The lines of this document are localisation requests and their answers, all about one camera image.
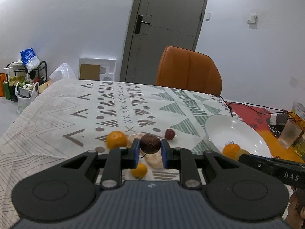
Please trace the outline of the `dark brown passion fruit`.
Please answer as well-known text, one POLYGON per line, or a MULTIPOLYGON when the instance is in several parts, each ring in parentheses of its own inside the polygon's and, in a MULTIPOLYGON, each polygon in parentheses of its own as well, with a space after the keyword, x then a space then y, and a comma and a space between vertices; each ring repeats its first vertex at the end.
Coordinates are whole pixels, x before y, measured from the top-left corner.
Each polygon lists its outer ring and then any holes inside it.
POLYGON ((161 148, 161 141, 154 135, 145 134, 140 139, 140 148, 146 154, 155 154, 161 148))

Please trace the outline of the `peeled pomelo piece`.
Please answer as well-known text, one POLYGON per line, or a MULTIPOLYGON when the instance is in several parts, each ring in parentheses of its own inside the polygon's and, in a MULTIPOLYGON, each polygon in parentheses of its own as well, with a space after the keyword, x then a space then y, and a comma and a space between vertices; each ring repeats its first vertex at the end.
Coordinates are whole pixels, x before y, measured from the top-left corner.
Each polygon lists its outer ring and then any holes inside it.
MULTIPOLYGON (((144 133, 136 133, 132 134, 127 137, 128 144, 127 147, 131 147, 134 139, 141 139, 142 136, 144 136, 144 133)), ((162 155, 161 155, 161 150, 159 150, 155 154, 149 154, 144 157, 145 161, 155 169, 162 169, 163 168, 163 162, 162 162, 162 155)))

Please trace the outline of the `large orange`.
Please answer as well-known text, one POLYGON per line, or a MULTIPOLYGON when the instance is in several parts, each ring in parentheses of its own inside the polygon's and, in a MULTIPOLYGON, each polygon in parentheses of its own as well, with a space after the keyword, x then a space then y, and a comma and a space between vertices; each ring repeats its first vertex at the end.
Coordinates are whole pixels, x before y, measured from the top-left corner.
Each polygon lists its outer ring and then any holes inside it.
POLYGON ((109 133, 106 139, 106 145, 109 150, 126 147, 128 144, 128 139, 123 132, 120 131, 112 131, 109 133))

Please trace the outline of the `small yellow-orange citrus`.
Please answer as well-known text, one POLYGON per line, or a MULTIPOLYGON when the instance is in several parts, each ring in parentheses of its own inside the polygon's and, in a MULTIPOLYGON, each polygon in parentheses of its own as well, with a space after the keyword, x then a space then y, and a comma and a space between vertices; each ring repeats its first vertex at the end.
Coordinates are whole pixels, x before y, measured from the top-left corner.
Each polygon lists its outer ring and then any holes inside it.
POLYGON ((135 169, 131 169, 130 173, 134 178, 142 179, 148 172, 148 168, 145 164, 138 163, 135 169))

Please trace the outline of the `small red apple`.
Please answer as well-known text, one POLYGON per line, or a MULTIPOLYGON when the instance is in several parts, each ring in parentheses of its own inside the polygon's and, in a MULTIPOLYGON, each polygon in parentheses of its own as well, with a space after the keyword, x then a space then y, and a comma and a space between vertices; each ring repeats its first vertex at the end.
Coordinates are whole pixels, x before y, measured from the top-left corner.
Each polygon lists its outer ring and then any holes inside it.
POLYGON ((172 129, 167 129, 165 134, 164 134, 164 138, 167 139, 168 141, 171 141, 173 138, 175 138, 175 131, 172 129))

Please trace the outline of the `white ceramic plate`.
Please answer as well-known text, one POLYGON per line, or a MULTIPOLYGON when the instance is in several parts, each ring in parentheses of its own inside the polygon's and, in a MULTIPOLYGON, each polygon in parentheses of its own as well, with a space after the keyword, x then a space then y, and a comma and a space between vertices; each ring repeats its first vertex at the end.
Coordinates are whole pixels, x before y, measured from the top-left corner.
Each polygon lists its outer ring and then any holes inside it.
POLYGON ((263 138, 246 123, 226 115, 214 115, 205 123, 204 142, 210 150, 221 153, 224 147, 234 143, 249 153, 271 157, 263 138))

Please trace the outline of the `yellow-green round fruit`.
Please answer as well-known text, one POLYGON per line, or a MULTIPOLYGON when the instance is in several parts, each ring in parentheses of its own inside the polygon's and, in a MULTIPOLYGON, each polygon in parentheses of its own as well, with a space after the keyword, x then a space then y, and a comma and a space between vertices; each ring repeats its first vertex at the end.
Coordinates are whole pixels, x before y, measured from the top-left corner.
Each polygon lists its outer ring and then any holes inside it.
POLYGON ((241 155, 250 155, 250 153, 245 149, 240 149, 236 152, 235 160, 238 161, 241 155))

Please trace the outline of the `orange in plate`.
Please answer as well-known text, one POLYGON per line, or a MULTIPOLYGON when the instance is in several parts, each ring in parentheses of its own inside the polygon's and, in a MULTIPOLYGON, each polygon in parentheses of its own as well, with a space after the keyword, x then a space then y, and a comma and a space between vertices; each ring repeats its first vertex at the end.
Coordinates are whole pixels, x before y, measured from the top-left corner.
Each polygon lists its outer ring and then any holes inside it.
POLYGON ((222 154, 226 157, 235 160, 237 153, 241 150, 240 146, 235 143, 230 143, 224 147, 222 154))

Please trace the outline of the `patterned white tablecloth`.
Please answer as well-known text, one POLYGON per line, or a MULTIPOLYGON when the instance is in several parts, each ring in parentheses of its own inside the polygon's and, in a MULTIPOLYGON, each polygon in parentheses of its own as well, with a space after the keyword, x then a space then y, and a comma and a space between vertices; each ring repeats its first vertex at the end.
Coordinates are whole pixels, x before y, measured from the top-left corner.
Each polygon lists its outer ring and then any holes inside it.
MULTIPOLYGON (((60 80, 40 94, 1 138, 1 228, 37 228, 22 222, 11 193, 20 180, 89 150, 108 153, 114 130, 162 137, 173 129, 173 147, 199 154, 209 149, 204 125, 213 115, 229 115, 221 98, 176 88, 119 82, 60 80)), ((287 228, 283 220, 238 223, 218 216, 198 195, 179 188, 178 172, 149 167, 138 182, 123 172, 127 201, 107 198, 75 228, 287 228)))

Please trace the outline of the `brown cardboard sheet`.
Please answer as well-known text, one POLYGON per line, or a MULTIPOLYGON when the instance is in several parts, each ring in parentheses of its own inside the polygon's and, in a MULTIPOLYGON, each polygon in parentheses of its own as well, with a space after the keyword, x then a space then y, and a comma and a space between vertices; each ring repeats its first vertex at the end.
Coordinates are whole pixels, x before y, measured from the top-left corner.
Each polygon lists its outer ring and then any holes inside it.
POLYGON ((80 65, 80 80, 100 80, 100 65, 81 64, 80 65))

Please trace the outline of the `white foam packaging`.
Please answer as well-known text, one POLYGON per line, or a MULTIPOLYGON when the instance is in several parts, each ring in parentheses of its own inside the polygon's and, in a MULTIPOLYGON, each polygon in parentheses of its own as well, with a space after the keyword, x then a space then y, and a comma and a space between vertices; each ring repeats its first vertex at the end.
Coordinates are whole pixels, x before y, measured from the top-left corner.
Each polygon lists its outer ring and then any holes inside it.
POLYGON ((105 58, 79 58, 79 79, 91 81, 114 81, 116 60, 105 58))

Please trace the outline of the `white plastic bag with items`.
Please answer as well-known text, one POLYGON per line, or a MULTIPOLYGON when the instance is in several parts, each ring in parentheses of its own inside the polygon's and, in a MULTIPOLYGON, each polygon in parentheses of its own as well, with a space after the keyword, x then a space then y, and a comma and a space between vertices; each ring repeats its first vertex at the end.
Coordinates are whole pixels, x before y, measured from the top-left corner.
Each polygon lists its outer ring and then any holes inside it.
POLYGON ((15 86, 15 96, 18 100, 18 114, 21 114, 38 96, 39 83, 36 82, 30 86, 32 89, 23 88, 19 85, 19 82, 15 86))

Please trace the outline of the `green box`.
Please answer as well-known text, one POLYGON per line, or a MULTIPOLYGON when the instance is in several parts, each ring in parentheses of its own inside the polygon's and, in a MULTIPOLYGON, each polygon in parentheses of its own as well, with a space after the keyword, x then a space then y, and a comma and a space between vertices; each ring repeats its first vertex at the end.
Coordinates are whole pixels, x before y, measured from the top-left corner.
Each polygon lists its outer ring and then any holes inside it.
POLYGON ((9 87, 9 84, 6 81, 3 82, 3 90, 4 90, 5 98, 7 100, 11 100, 10 87, 9 87))

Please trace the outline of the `blue white bag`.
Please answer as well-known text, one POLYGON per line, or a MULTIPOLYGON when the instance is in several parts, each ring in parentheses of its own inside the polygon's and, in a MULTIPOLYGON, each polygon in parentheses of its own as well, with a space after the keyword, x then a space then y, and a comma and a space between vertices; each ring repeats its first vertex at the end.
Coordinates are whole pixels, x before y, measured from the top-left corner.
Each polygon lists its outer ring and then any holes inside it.
POLYGON ((23 62, 23 65, 26 67, 28 72, 31 72, 39 66, 40 60, 38 59, 32 48, 24 49, 20 52, 20 55, 21 61, 23 62))

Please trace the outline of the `white wall switch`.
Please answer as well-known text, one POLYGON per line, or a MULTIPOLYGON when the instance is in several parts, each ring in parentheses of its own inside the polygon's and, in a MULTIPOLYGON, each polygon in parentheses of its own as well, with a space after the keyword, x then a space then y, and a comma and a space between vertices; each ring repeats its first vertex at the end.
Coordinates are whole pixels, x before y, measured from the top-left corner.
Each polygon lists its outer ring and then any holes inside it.
POLYGON ((257 15, 248 15, 247 17, 248 24, 256 24, 256 21, 257 21, 257 15))

